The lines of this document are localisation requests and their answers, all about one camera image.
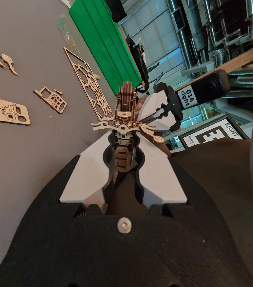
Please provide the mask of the clear bag of small parts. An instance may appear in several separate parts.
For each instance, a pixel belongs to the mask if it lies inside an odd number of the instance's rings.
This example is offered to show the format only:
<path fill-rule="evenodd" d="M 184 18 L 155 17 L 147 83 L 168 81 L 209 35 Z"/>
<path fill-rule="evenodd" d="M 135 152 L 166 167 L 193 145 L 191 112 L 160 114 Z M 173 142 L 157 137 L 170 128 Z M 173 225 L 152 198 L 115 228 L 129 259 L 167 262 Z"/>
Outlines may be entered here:
<path fill-rule="evenodd" d="M 59 28 L 61 30 L 61 33 L 68 45 L 68 48 L 74 52 L 74 53 L 77 53 L 77 54 L 80 54 L 80 51 L 74 41 L 74 38 L 72 37 L 67 25 L 66 25 L 66 15 L 60 15 L 58 18 L 57 18 L 57 23 L 59 25 Z"/>

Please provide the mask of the green plastic bin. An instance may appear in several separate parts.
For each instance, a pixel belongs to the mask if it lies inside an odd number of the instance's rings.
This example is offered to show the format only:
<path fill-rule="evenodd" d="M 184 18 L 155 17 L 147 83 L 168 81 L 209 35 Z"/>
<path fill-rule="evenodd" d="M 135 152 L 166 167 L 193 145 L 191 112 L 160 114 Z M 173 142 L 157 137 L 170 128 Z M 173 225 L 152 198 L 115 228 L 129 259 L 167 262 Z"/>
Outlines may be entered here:
<path fill-rule="evenodd" d="M 126 41 L 103 0 L 76 0 L 69 14 L 114 94 L 125 81 L 136 88 L 143 81 Z"/>

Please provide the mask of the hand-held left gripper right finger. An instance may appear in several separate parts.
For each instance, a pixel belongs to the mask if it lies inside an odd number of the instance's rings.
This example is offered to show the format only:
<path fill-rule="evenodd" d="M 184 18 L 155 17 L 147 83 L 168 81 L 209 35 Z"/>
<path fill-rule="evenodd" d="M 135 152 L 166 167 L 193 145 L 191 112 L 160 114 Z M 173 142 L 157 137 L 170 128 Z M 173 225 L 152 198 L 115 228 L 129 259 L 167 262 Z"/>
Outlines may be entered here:
<path fill-rule="evenodd" d="M 147 208 L 152 205 L 186 203 L 187 197 L 169 157 L 140 133 L 135 135 L 135 197 Z"/>

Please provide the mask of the framed marker sign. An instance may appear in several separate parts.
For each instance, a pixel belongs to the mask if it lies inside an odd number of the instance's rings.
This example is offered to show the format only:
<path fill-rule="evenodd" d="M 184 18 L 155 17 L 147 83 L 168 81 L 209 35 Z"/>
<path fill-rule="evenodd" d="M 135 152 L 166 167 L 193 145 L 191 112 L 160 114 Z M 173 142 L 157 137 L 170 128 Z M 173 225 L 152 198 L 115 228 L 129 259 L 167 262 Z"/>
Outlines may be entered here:
<path fill-rule="evenodd" d="M 240 128 L 230 114 L 220 115 L 207 123 L 182 133 L 178 138 L 185 149 L 221 138 L 250 140 L 250 137 Z"/>

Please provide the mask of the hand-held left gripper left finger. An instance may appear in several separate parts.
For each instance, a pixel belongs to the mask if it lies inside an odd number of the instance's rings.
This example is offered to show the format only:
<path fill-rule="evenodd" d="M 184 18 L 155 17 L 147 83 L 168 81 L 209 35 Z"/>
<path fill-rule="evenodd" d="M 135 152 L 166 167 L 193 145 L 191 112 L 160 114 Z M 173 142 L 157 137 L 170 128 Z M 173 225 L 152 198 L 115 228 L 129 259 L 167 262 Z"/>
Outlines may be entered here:
<path fill-rule="evenodd" d="M 114 195 L 114 133 L 108 131 L 83 151 L 60 197 L 61 203 L 96 204 L 101 210 Z"/>

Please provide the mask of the wooden beam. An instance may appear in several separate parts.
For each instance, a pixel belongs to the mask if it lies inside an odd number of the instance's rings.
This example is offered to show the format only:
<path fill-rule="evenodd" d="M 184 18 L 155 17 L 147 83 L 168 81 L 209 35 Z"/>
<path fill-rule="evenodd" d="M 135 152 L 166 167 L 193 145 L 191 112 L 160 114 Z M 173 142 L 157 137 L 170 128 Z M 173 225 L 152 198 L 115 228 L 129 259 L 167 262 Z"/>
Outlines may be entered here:
<path fill-rule="evenodd" d="M 211 71 L 215 71 L 218 69 L 223 69 L 227 73 L 230 73 L 236 70 L 237 68 L 240 68 L 252 61 L 253 61 L 253 48 L 235 57 L 234 59 L 218 66 L 217 68 L 214 68 L 214 63 L 209 61 L 199 66 L 195 66 L 190 69 L 182 70 L 181 75 L 186 76 L 188 74 L 198 73 L 204 70 L 207 70 L 207 72 L 211 72 Z"/>

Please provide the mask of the person's right hand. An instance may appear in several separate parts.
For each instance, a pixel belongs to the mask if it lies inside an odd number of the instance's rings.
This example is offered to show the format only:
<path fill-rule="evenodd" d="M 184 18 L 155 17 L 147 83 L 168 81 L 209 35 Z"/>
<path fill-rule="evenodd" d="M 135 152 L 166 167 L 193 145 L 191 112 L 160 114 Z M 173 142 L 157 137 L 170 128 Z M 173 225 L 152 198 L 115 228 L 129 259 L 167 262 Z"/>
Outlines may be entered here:
<path fill-rule="evenodd" d="M 136 112 L 140 111 L 148 96 L 149 96 L 148 94 L 145 94 L 139 98 L 138 102 L 136 103 L 136 109 L 135 109 Z"/>

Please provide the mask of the wooden motorcycle model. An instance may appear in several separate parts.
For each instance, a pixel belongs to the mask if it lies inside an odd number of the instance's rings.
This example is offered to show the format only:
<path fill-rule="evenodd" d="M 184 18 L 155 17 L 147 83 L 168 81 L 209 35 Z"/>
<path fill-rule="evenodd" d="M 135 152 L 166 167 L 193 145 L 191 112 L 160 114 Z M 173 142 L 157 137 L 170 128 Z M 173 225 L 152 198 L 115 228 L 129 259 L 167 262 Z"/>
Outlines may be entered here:
<path fill-rule="evenodd" d="M 161 136 L 154 134 L 155 127 L 146 123 L 137 122 L 135 119 L 136 92 L 131 82 L 124 82 L 117 94 L 117 104 L 113 123 L 107 120 L 91 123 L 93 130 L 111 129 L 115 131 L 115 156 L 116 170 L 126 172 L 132 165 L 134 155 L 134 135 L 137 131 L 142 132 L 146 138 L 158 145 L 164 143 Z"/>

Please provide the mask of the small wooden square-hole piece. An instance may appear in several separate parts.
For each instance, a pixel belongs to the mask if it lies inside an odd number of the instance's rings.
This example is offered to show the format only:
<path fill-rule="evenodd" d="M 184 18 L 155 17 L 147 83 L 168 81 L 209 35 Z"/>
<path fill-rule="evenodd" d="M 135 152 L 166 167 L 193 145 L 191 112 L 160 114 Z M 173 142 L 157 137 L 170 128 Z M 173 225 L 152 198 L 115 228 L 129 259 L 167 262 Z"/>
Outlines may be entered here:
<path fill-rule="evenodd" d="M 0 122 L 31 125 L 28 110 L 24 105 L 0 99 Z"/>

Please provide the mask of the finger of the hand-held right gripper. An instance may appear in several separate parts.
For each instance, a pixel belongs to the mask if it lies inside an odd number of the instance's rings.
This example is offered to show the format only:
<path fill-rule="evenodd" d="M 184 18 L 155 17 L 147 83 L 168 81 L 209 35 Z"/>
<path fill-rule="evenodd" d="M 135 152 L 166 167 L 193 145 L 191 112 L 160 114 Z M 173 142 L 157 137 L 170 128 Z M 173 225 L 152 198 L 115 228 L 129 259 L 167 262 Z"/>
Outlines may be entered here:
<path fill-rule="evenodd" d="M 137 121 L 142 123 L 152 123 L 155 121 L 169 123 L 170 116 L 163 116 L 165 111 L 161 108 L 161 105 L 166 106 L 167 104 L 168 101 L 165 91 L 149 95 L 139 111 Z"/>
<path fill-rule="evenodd" d="M 155 131 L 163 132 L 170 130 L 176 124 L 176 118 L 171 111 L 157 110 L 148 121 L 148 125 L 155 127 Z"/>

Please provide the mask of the wooden sheet with round cutouts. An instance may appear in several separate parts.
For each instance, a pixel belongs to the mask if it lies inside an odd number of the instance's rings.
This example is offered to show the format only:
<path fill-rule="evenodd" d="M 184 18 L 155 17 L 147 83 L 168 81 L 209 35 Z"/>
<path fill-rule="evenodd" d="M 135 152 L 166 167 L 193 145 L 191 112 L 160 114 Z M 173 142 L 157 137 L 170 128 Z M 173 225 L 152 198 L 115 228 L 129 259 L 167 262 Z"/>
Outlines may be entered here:
<path fill-rule="evenodd" d="M 112 110 L 90 65 L 65 47 L 64 52 L 98 120 L 113 120 L 114 115 Z"/>

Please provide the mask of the metal ventilation ducts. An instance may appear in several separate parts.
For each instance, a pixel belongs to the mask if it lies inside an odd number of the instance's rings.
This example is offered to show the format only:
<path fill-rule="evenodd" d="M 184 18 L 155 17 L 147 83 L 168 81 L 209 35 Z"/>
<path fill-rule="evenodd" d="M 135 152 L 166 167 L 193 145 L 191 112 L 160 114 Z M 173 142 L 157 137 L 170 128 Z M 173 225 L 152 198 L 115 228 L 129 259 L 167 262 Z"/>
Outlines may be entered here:
<path fill-rule="evenodd" d="M 253 0 L 168 0 L 187 70 L 253 47 Z"/>

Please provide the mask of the small wooden grid cutout piece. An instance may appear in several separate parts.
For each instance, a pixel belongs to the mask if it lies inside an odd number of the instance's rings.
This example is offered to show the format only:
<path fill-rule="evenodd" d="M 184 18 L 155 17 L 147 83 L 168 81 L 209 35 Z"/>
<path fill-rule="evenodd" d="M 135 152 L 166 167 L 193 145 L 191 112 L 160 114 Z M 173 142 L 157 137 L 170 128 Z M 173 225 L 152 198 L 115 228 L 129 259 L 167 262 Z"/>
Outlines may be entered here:
<path fill-rule="evenodd" d="M 58 95 L 53 90 L 43 86 L 41 90 L 33 90 L 33 93 L 41 98 L 47 105 L 49 105 L 57 113 L 62 114 L 67 107 L 66 101 L 62 98 L 62 95 Z"/>

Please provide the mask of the round-headed wooden piece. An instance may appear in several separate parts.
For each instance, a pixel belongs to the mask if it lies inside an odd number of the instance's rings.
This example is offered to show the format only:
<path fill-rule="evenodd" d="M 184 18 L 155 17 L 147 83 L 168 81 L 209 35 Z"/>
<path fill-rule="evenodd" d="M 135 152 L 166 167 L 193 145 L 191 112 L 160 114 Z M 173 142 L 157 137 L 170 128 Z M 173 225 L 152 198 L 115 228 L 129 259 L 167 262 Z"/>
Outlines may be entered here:
<path fill-rule="evenodd" d="M 5 55 L 5 54 L 2 54 L 2 55 L 0 56 L 0 58 L 7 64 L 9 70 L 10 70 L 14 75 L 18 76 L 18 74 L 16 73 L 16 71 L 14 70 L 14 67 L 13 67 L 13 60 L 12 60 L 9 56 L 7 56 L 7 55 Z"/>

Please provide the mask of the person's dark brown clothing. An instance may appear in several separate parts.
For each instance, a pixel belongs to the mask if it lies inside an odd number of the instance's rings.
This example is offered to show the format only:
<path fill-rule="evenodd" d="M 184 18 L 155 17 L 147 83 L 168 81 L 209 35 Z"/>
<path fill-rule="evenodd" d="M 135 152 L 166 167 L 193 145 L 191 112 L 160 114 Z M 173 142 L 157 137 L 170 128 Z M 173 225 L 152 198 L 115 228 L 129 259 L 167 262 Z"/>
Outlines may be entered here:
<path fill-rule="evenodd" d="M 169 159 L 188 198 L 169 204 L 159 243 L 170 271 L 161 286 L 253 286 L 253 276 L 211 192 L 252 200 L 250 140 L 221 138 Z"/>

